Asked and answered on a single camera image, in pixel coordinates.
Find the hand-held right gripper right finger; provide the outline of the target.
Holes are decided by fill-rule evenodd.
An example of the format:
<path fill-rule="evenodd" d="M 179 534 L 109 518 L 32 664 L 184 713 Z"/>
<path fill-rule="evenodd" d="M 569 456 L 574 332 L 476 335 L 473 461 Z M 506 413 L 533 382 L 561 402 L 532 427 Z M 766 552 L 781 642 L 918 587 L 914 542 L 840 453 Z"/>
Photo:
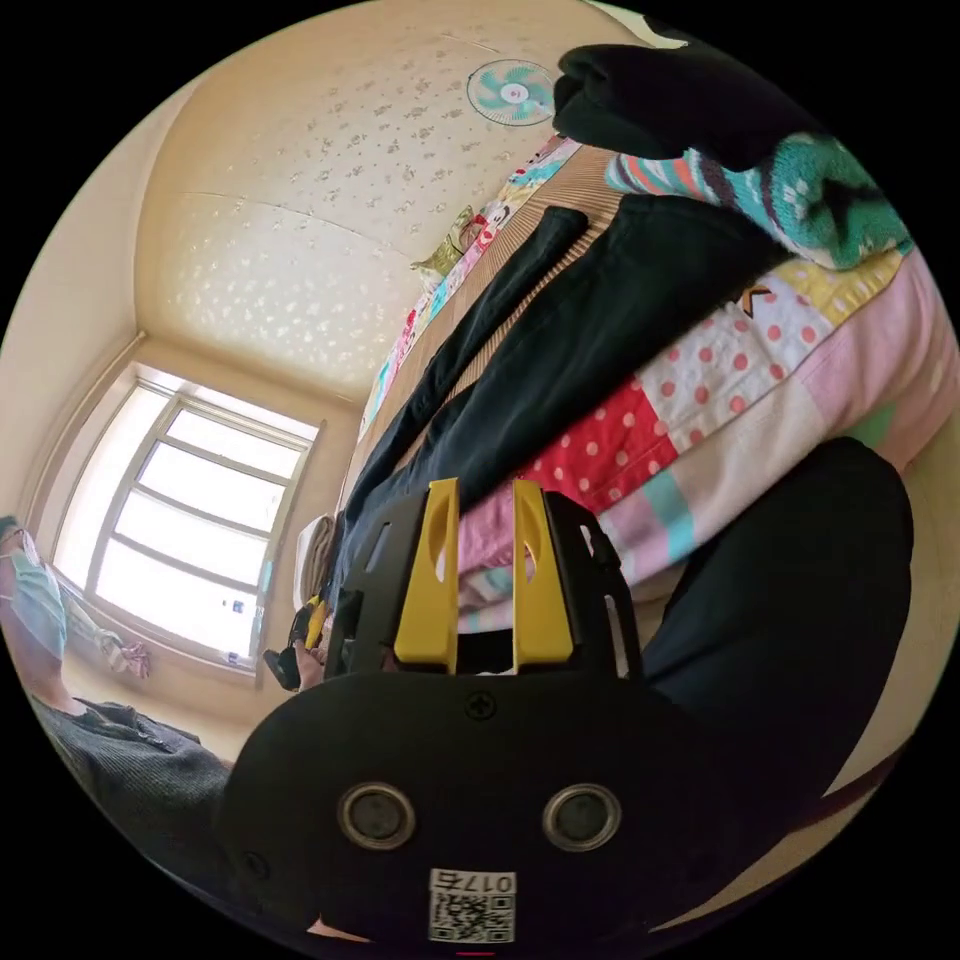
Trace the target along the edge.
<path fill-rule="evenodd" d="M 518 674 L 565 665 L 573 638 L 540 487 L 513 483 L 513 665 Z"/>

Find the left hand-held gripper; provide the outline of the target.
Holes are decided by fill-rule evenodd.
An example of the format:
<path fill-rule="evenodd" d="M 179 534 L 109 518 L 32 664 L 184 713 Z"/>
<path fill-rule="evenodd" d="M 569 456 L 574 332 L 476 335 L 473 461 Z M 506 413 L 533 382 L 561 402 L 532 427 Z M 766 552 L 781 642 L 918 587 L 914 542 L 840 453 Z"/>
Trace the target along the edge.
<path fill-rule="evenodd" d="M 296 645 L 302 644 L 307 651 L 316 649 L 322 640 L 326 620 L 326 602 L 319 596 L 313 596 L 294 615 L 286 646 L 280 651 L 264 651 L 263 661 L 267 669 L 285 691 L 295 692 L 300 688 Z"/>

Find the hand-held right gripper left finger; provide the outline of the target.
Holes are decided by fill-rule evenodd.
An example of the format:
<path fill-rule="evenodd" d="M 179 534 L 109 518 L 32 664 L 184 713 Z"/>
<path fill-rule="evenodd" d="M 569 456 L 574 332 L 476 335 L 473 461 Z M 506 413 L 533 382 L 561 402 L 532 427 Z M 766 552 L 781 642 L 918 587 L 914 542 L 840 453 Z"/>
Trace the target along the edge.
<path fill-rule="evenodd" d="M 458 480 L 431 483 L 394 641 L 403 668 L 456 672 L 458 530 Z"/>

